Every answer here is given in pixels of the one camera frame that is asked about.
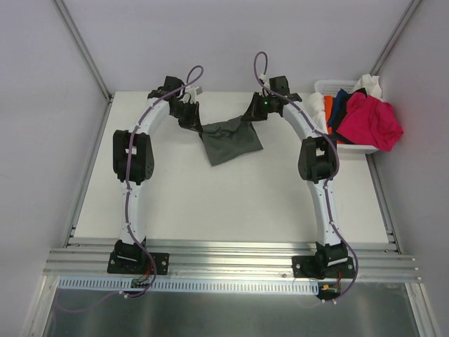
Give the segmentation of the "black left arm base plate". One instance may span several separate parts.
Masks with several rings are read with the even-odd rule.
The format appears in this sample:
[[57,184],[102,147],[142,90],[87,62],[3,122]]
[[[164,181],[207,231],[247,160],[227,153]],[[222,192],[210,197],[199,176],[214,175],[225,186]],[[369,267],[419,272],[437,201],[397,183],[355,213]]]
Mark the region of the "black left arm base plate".
[[145,275],[148,271],[150,274],[156,270],[157,275],[167,275],[169,267],[168,253],[151,253],[154,265],[151,264],[149,257],[142,253],[137,259],[119,256],[113,251],[109,256],[107,266],[108,274],[120,275]]

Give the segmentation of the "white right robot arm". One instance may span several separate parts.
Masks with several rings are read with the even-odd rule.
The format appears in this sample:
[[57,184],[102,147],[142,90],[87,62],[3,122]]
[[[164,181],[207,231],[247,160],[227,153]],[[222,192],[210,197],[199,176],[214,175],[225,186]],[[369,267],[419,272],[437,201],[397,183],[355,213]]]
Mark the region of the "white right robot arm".
[[253,94],[244,121],[264,121],[271,113],[279,114],[301,140],[298,171],[311,193],[316,217],[316,253],[300,258],[299,271],[315,279],[356,276],[357,264],[349,256],[348,243],[342,238],[335,200],[333,178],[339,171],[336,141],[327,136],[306,112],[302,99],[291,93],[285,76],[256,77],[262,90]]

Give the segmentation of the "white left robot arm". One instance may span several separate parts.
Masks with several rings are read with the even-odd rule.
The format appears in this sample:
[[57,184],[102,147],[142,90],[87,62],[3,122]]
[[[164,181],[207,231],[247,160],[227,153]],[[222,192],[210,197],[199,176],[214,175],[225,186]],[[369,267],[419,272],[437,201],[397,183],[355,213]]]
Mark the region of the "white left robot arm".
[[114,253],[131,272],[143,271],[148,259],[143,204],[145,185],[155,168],[152,136],[169,116],[176,118],[181,128],[203,131],[196,101],[198,88],[194,86],[197,80],[188,77],[184,82],[167,76],[163,85],[147,96],[138,120],[129,129],[113,134],[113,171],[123,196],[123,222]]

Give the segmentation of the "dark grey t shirt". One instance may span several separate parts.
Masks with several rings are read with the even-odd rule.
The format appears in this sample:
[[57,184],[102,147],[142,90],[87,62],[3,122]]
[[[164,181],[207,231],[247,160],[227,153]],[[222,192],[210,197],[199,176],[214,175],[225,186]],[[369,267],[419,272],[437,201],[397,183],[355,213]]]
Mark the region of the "dark grey t shirt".
[[204,125],[199,137],[211,166],[263,149],[253,124],[241,116]]

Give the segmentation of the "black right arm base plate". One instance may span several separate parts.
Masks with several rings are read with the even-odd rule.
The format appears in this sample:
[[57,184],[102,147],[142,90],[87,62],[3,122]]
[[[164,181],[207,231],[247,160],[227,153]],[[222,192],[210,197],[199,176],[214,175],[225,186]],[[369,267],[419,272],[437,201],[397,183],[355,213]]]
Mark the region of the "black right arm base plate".
[[294,278],[313,279],[352,279],[355,276],[355,267],[352,258],[343,263],[325,267],[318,262],[316,256],[293,256],[292,269]]

